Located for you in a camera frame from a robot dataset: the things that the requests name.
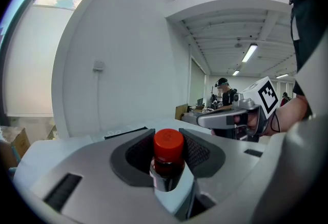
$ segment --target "ceiling light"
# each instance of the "ceiling light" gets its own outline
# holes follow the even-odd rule
[[[285,77],[285,76],[288,76],[288,74],[283,74],[283,75],[277,76],[276,78],[279,79],[279,78],[282,78],[282,77]]]
[[[242,60],[243,63],[246,63],[248,61],[248,59],[250,59],[252,54],[255,52],[256,48],[257,48],[257,44],[250,45],[244,59]]]

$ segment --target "white wall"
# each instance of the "white wall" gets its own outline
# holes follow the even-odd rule
[[[287,92],[286,88],[287,88],[287,83],[280,82],[279,96],[281,96],[281,98],[282,98],[282,95],[284,94],[284,92]]]
[[[208,90],[212,90],[213,86],[213,94],[217,94],[217,88],[214,87],[215,83],[221,78],[224,77],[228,80],[229,85],[231,88],[235,88],[238,90],[238,92],[242,92],[245,88],[249,87],[251,84],[255,83],[256,81],[259,81],[260,77],[244,77],[244,76],[216,76],[216,75],[210,75],[209,83],[206,85],[208,87]],[[285,92],[285,89],[280,93],[281,87],[280,84],[286,85],[286,81],[280,80],[280,79],[272,79],[271,80],[273,84],[277,83],[277,97],[279,99],[279,105],[282,99],[282,94]]]
[[[60,137],[174,118],[175,107],[187,103],[189,48],[162,14],[170,1],[82,0],[54,63],[52,99]],[[105,63],[98,85],[95,60]]]
[[[286,92],[288,93],[288,96],[290,98],[293,97],[293,87],[294,87],[293,83],[288,83],[288,90]]]
[[[190,96],[188,104],[193,106],[204,97],[205,74],[194,61],[191,62]]]
[[[60,37],[73,11],[30,6],[20,19],[6,58],[8,116],[52,116],[51,75]]]

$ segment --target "cardboard box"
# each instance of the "cardboard box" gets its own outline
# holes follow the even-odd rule
[[[51,131],[50,131],[50,133],[49,133],[49,135],[47,137],[47,140],[54,140],[54,139],[59,139],[56,125],[53,126],[53,128],[51,129]]]
[[[178,106],[175,108],[175,119],[181,120],[183,113],[186,113],[188,109],[188,104],[184,104],[182,106]]]
[[[18,166],[17,159],[12,151],[11,144],[0,140],[0,159],[6,171]]]
[[[14,155],[16,153],[19,159],[24,156],[30,147],[30,142],[24,128],[0,126],[0,140],[10,145]]]

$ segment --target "red bottle cap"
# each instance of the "red bottle cap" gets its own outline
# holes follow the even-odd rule
[[[183,135],[174,129],[159,130],[154,136],[154,154],[165,162],[176,162],[181,158]]]

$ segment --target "ceiling beam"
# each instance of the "ceiling beam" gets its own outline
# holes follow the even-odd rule
[[[246,46],[236,48],[236,47],[234,47],[234,44],[226,45],[225,47],[217,47],[217,46],[204,47],[204,46],[201,46],[201,45],[199,45],[199,47],[201,48],[203,53],[211,52],[211,51],[224,52],[224,51],[230,51],[230,50],[238,50],[240,52],[240,51],[243,51],[243,50],[246,49]]]
[[[279,55],[279,56],[283,56],[283,57],[289,57],[291,56],[294,51],[289,50],[289,48],[286,50],[287,48],[281,48],[281,47],[277,47],[277,49],[266,49],[266,48],[261,48],[261,52],[264,53],[264,55]]]
[[[286,58],[285,60],[279,62],[278,64],[275,64],[274,66],[266,69],[265,71],[263,71],[263,74],[279,72],[281,69],[291,66],[294,62],[295,62],[295,53],[293,53],[290,57]]]
[[[219,42],[227,42],[227,41],[234,41],[235,43],[237,42],[236,39],[217,39],[217,38],[199,38],[197,39],[198,43],[202,43],[203,40],[213,42],[213,41],[219,41]],[[291,47],[294,48],[292,43],[284,43],[284,42],[272,42],[272,41],[260,41],[260,40],[251,40],[251,39],[241,39],[240,42],[249,42],[249,43],[258,43],[258,44],[269,44],[269,45],[277,45],[277,46],[285,46],[285,47]]]
[[[232,74],[234,72],[235,72],[234,70],[228,70],[227,72],[213,72],[212,75],[215,75],[215,76],[223,76],[223,77],[225,75],[232,76]],[[250,74],[238,75],[238,77],[261,77],[261,76],[259,74],[250,73]]]
[[[213,35],[208,35],[208,36],[193,35],[193,37],[195,39],[213,39],[215,37],[218,40],[227,38],[227,39],[230,39],[230,40],[234,39],[235,42],[237,42],[237,38],[236,37],[240,37],[240,40],[243,39],[243,38],[244,39],[245,38],[249,38],[250,35],[252,37],[257,38],[258,32],[256,32],[256,31],[254,31],[254,32],[249,31],[249,32],[244,32],[244,33],[241,33],[241,32],[232,33],[232,32],[230,32],[229,35],[224,35],[224,34],[221,34],[221,35],[218,35],[218,34],[217,35],[213,34]]]
[[[207,32],[195,33],[193,32],[193,37],[210,37],[210,38],[219,38],[219,37],[227,37],[227,35],[231,35],[235,37],[237,40],[238,38],[250,38],[250,35],[256,34],[256,37],[259,35],[261,29],[258,27],[251,27],[247,26],[245,28],[224,28],[224,29],[212,29],[208,30]]]
[[[215,24],[215,22],[225,22],[225,21],[231,21],[231,19],[245,19],[249,21],[258,20],[258,22],[262,22],[265,20],[265,15],[258,15],[258,14],[223,14],[219,16],[212,16],[209,18],[200,18],[195,19],[192,21],[186,22],[186,26],[188,28],[196,28],[197,25],[210,25],[211,23]]]
[[[224,53],[224,52],[240,52],[243,50],[243,47],[235,48],[235,47],[224,47],[224,48],[202,48],[201,51],[205,54],[208,52],[217,52],[217,53]]]
[[[206,32],[210,30],[225,28],[225,27],[232,27],[235,26],[262,26],[263,23],[261,22],[235,22],[235,23],[223,23],[223,24],[215,24],[215,25],[204,25],[200,27],[188,28],[191,33],[199,33],[199,32]]]
[[[217,35],[220,34],[223,36],[225,33],[236,33],[236,32],[241,32],[241,33],[246,33],[246,32],[256,32],[260,33],[261,27],[260,26],[254,26],[254,25],[238,25],[238,26],[226,26],[226,27],[221,27],[221,28],[211,28],[211,29],[206,29],[201,32],[192,32],[190,31],[193,35]]]
[[[240,55],[240,52],[225,52],[225,53],[207,53],[207,54],[204,54],[205,58],[208,57],[208,56],[218,56],[218,57],[224,58],[228,55]]]
[[[267,37],[270,35],[272,29],[275,27],[279,16],[280,16],[279,12],[275,12],[275,11],[268,12],[268,14],[266,15],[266,19],[264,21],[264,25],[263,25],[260,35],[258,37],[258,40],[265,41],[267,39]]]
[[[211,69],[208,63],[206,62],[206,59],[204,58],[198,44],[196,43],[195,39],[192,37],[191,33],[189,32],[183,21],[174,23],[174,25],[178,28],[180,33],[186,38],[187,42],[190,44],[191,54],[198,62],[200,67],[203,69],[204,73],[211,74]]]

